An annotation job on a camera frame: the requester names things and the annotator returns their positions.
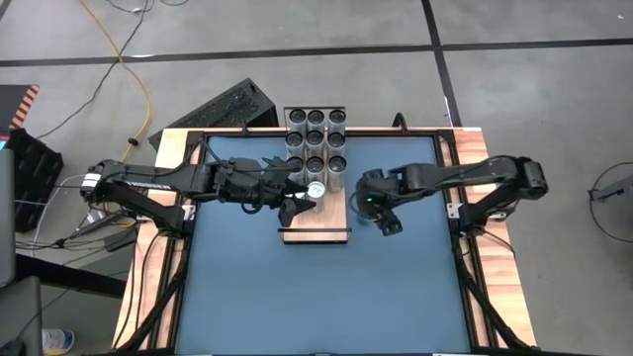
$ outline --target gray concrete floor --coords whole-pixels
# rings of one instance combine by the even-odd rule
[[[105,1],[89,3],[121,44],[136,16]],[[117,3],[132,8],[143,1]],[[633,36],[633,4],[624,0],[442,0],[432,5],[445,44]],[[428,43],[419,1],[191,0],[176,8],[157,2],[127,54]],[[0,21],[0,48],[0,59],[111,55],[78,1],[14,0]],[[633,246],[607,239],[593,225],[587,189],[609,165],[632,160],[633,142],[627,138],[633,47],[450,52],[446,58],[464,126],[484,128],[491,154],[527,155],[542,162],[550,183],[548,196],[522,203],[508,221],[538,343],[546,350],[630,354]],[[355,126],[389,124],[397,111],[410,125],[448,125],[429,52],[139,63],[132,68],[152,97],[151,133],[245,77],[278,110],[344,105]],[[37,135],[81,105],[106,69],[0,68],[0,81],[42,86],[26,124]],[[116,68],[97,102],[45,142],[63,153],[63,176],[81,174],[103,158],[120,158],[143,115],[136,84]],[[143,144],[131,162],[151,164],[154,157]],[[626,173],[633,168],[605,180]],[[72,191],[53,203],[42,241],[68,235],[86,211]],[[633,239],[632,208],[616,199],[596,207],[596,213],[613,233]],[[105,257],[97,262],[99,269],[116,272],[128,267],[129,256],[123,253],[95,260]],[[39,256],[61,263],[76,254]],[[46,323],[82,330],[89,346],[106,347],[119,303],[100,300],[99,312],[108,316],[71,320],[69,314],[85,313],[97,303],[94,297],[72,298],[48,311]]]

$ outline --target white cable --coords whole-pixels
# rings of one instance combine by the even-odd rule
[[[35,257],[36,256],[35,246],[38,243],[38,236],[40,235],[40,227],[42,227],[42,222],[44,221],[44,216],[46,214],[46,211],[48,210],[48,207],[50,207],[50,203],[52,203],[52,200],[55,199],[55,196],[57,195],[57,193],[59,193],[59,190],[63,187],[64,184],[66,184],[67,181],[69,181],[71,179],[75,179],[75,178],[83,178],[85,176],[86,176],[85,174],[79,174],[79,175],[76,175],[76,176],[70,176],[70,177],[62,180],[61,184],[59,184],[59,186],[57,187],[55,192],[52,194],[52,196],[50,196],[50,199],[48,200],[48,203],[46,203],[46,206],[42,210],[42,216],[40,217],[40,221],[38,222],[38,228],[36,229],[36,235],[33,236],[33,248],[31,249],[31,257]]]

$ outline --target wooden table frame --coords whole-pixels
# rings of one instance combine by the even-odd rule
[[[253,128],[248,129],[246,133],[242,128],[167,129],[163,132],[155,166],[173,168],[182,162],[189,149],[196,150],[192,155],[191,163],[199,162],[203,152],[200,147],[193,147],[193,145],[202,135],[279,136],[284,135],[285,132],[285,128]],[[346,134],[348,136],[430,136],[434,140],[439,164],[476,163],[488,158],[481,129],[348,128]],[[465,199],[468,202],[477,202],[494,188],[494,185],[487,185],[453,189],[450,192],[444,192],[444,199],[447,203],[464,202]],[[148,196],[163,205],[183,203],[173,192],[150,190]],[[509,243],[509,236],[503,222],[489,222],[487,230]],[[157,297],[175,273],[182,253],[188,253],[187,249],[183,250],[182,240],[167,238],[158,238],[151,250],[147,251],[155,235],[156,227],[153,223],[149,222],[140,227],[136,244],[135,268],[131,270],[128,278],[128,287],[115,335],[118,336],[122,328],[124,330],[120,342],[113,344],[113,347],[124,344],[132,336],[136,324],[140,324],[151,311]],[[456,238],[451,240],[453,248],[460,254],[461,250],[471,251],[465,257],[465,262],[478,285],[483,286],[483,291],[487,294],[492,305],[516,335],[526,343],[534,345],[534,335],[512,253],[485,236],[468,240],[461,238],[459,242],[455,242]],[[142,301],[139,305],[140,273],[143,259],[147,253],[149,255],[144,269]],[[132,273],[136,274],[134,293],[132,293]],[[160,323],[154,327],[141,348],[175,347],[175,335],[177,334],[183,293],[184,287],[172,297],[162,313]],[[463,286],[461,286],[461,294],[471,346],[503,347],[502,342],[497,341],[497,335],[492,329],[490,321],[483,315],[473,296]],[[138,322],[136,322],[137,310],[139,311]]]

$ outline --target small round object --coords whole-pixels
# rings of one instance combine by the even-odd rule
[[[321,110],[312,110],[308,114],[308,121],[312,124],[320,124],[325,119],[325,115]]]
[[[331,133],[327,137],[327,143],[332,147],[342,147],[345,144],[345,136],[340,133]]]
[[[341,156],[333,156],[327,162],[327,166],[332,172],[343,172],[347,167],[347,161]]]
[[[306,112],[301,109],[295,109],[288,116],[293,123],[302,123],[306,119]]]
[[[323,133],[318,131],[310,131],[306,136],[306,142],[309,144],[319,144],[323,142]]]
[[[345,118],[347,118],[347,116],[341,110],[332,110],[329,113],[329,119],[335,124],[344,123],[345,122]]]
[[[298,147],[304,141],[300,133],[288,133],[286,135],[286,143],[291,147]]]
[[[293,173],[301,172],[304,169],[304,160],[300,157],[290,157],[286,160],[286,163],[290,167],[290,171]]]
[[[308,185],[308,196],[320,198],[325,194],[325,186],[321,182],[312,182]]]
[[[310,159],[308,159],[308,162],[306,162],[306,168],[308,168],[309,172],[313,172],[313,173],[319,173],[320,171],[323,170],[324,168],[324,164],[323,164],[323,160],[320,157],[311,157]]]

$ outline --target wooden board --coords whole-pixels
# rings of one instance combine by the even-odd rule
[[[345,189],[340,192],[327,192],[324,197],[323,211],[310,211],[297,215],[290,228],[337,228],[342,231],[328,232],[282,232],[285,242],[345,242],[347,241],[347,208],[345,207]]]
[[[278,132],[284,131],[284,128],[253,128],[250,131],[256,132]],[[397,132],[399,128],[348,128],[349,131],[363,130],[363,131],[394,131]],[[469,129],[469,128],[411,128],[410,131],[432,131],[432,130],[453,130],[455,133],[457,149],[459,152],[460,163],[474,163],[479,162],[488,157],[488,151],[484,142],[484,136],[481,129]],[[157,167],[175,167],[178,165],[184,156],[186,147],[187,134],[192,132],[209,132],[214,134],[221,133],[239,133],[241,128],[229,128],[229,129],[167,129],[163,132],[160,148],[156,157]],[[445,161],[450,163],[450,156],[447,151],[443,150]],[[475,188],[468,188],[467,195],[470,202],[477,202],[484,197],[494,186],[480,186]],[[149,197],[156,200],[163,205],[173,205],[175,202],[174,193],[166,193],[161,191],[150,191]],[[490,222],[487,229],[509,242],[509,236],[504,223]],[[138,295],[140,290],[140,268],[142,264],[142,258],[146,253],[149,243],[156,234],[156,228],[153,223],[146,223],[140,227],[138,234],[137,247],[136,247],[136,263],[134,271],[131,271],[131,275],[128,278],[128,287],[126,288],[126,294],[124,296],[121,313],[119,315],[119,322],[117,324],[118,335],[121,328],[125,327],[125,331],[119,342],[119,345],[125,343],[128,338],[133,334],[136,324],[136,308],[138,306]],[[158,281],[162,272],[162,264],[165,258],[165,246],[166,240],[159,238],[154,243],[151,251],[149,252],[147,267],[145,268],[145,279],[143,283],[142,302],[140,308],[140,321],[144,319],[146,314],[151,310],[156,300]],[[174,252],[174,269],[180,258],[180,248],[176,248]],[[518,271],[512,254],[504,247],[498,245],[493,240],[484,236],[479,237],[479,248],[482,259],[482,265],[484,269],[484,276],[487,282],[487,288],[489,292],[489,298],[497,311],[503,317],[505,322],[514,330],[518,337],[528,344],[534,344],[534,335],[530,324],[530,318],[527,312],[527,306],[523,298],[523,291],[521,289],[520,280],[518,278]],[[135,275],[134,293],[132,293],[132,273]],[[127,323],[124,323],[128,306],[132,301],[133,312],[130,315]],[[477,307],[477,303],[473,301],[473,310],[476,321],[476,328],[481,345],[487,345],[485,327],[481,310]],[[173,309],[173,301],[165,309],[163,313],[163,319],[158,335],[157,347],[165,347],[167,345],[168,331],[171,325],[171,316]]]

